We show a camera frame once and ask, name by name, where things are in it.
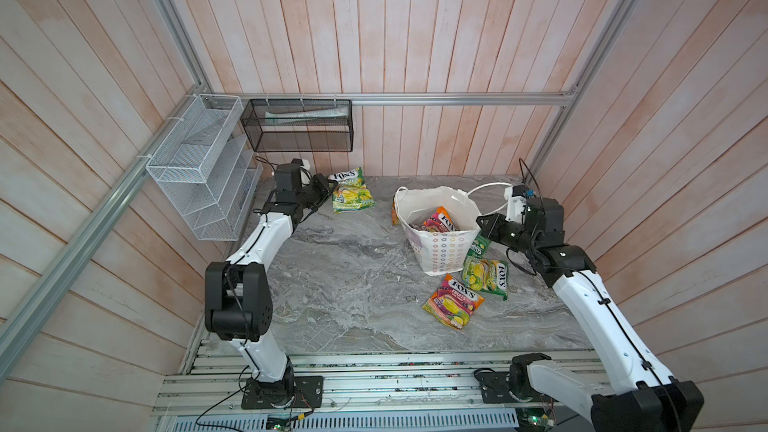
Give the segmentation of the green Fox's spring tea bag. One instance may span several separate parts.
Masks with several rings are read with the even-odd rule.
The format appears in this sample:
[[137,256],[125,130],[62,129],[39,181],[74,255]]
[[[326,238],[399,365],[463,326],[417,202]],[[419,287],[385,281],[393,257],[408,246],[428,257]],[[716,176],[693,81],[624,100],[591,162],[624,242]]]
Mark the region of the green Fox's spring tea bag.
[[375,205],[375,200],[366,185],[362,168],[358,167],[333,174],[329,180],[336,183],[332,196],[332,207],[335,214],[364,210]]

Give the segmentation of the white printed paper bag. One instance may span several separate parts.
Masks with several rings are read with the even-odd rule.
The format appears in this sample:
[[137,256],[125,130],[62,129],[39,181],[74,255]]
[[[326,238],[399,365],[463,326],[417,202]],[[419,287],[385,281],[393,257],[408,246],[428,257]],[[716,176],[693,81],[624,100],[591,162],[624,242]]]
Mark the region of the white printed paper bag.
[[[471,195],[479,187],[466,192],[447,186],[428,189],[397,189],[396,204],[400,227],[415,253],[422,271],[430,276],[442,276],[463,269],[470,245],[480,234],[476,219],[481,212]],[[430,233],[421,225],[438,207],[445,207],[457,228],[455,232]]]

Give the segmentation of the orange candy bag back side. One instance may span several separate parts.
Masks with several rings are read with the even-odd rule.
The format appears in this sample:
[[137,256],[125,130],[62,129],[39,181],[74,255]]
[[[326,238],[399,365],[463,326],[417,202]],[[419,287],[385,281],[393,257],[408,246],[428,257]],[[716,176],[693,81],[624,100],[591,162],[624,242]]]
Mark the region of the orange candy bag back side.
[[400,223],[395,202],[392,202],[391,206],[391,223],[393,226],[396,226]]

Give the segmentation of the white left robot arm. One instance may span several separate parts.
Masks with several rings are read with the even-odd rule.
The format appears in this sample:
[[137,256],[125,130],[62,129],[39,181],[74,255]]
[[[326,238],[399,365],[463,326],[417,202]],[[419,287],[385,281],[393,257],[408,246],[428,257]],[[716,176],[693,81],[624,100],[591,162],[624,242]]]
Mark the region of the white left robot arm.
[[210,263],[205,271],[204,323],[240,353],[255,381],[288,388],[293,370],[270,331],[273,302],[267,272],[298,225],[331,197],[335,183],[311,174],[301,159],[277,166],[274,179],[275,188],[251,235],[229,258]]

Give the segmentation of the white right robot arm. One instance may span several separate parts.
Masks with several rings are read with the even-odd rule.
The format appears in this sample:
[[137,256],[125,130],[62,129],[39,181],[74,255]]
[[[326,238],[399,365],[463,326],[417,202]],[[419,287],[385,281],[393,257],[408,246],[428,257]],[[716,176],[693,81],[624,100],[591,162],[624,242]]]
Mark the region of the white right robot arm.
[[506,214],[482,215],[480,233],[522,253],[532,271],[571,311],[603,364],[607,384],[582,378],[544,353],[514,357],[505,376],[481,370],[483,399],[530,402],[548,397],[597,431],[689,431],[705,403],[699,388],[680,381],[646,346],[608,293],[580,247],[564,239],[564,209],[554,199],[512,196]]

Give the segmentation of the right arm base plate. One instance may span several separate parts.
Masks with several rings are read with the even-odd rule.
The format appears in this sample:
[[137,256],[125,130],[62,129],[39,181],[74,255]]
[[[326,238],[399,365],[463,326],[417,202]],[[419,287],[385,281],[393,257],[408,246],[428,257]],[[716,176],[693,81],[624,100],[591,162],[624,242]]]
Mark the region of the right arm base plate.
[[510,384],[511,374],[509,372],[498,372],[491,368],[483,367],[476,369],[473,372],[473,377],[479,383],[484,404],[551,404],[554,402],[551,397],[538,392],[515,392]]

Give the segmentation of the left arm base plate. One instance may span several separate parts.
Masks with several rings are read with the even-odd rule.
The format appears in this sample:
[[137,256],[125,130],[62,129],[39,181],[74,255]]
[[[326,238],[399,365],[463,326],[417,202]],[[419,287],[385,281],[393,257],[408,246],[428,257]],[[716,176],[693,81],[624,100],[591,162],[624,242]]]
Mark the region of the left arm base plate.
[[244,410],[320,408],[323,385],[322,376],[289,378],[270,383],[250,378],[246,382],[241,408]]

